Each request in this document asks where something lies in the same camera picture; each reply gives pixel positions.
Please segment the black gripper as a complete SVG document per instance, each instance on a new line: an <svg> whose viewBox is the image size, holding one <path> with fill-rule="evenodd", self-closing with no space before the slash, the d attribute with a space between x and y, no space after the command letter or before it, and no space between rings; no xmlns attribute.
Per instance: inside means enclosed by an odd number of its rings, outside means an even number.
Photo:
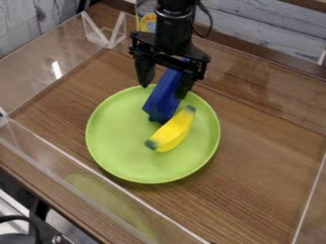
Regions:
<svg viewBox="0 0 326 244"><path fill-rule="evenodd" d="M177 98L183 99L197 80L205 79L211 57L194 45L193 41L179 47L162 47L153 32L130 33L130 54L134 57L139 84L146 88L155 77L155 65L183 71L177 87Z"/></svg>

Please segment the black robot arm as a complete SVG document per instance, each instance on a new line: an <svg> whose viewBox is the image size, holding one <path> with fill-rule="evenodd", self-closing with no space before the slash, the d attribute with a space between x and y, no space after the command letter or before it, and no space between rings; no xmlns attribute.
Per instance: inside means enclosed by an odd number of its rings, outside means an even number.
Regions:
<svg viewBox="0 0 326 244"><path fill-rule="evenodd" d="M205 79L211 57L193 43L197 8L210 16L202 0L158 0L155 32L130 33L139 84L146 88L155 77L155 65L181 72L177 97L183 99L198 80Z"/></svg>

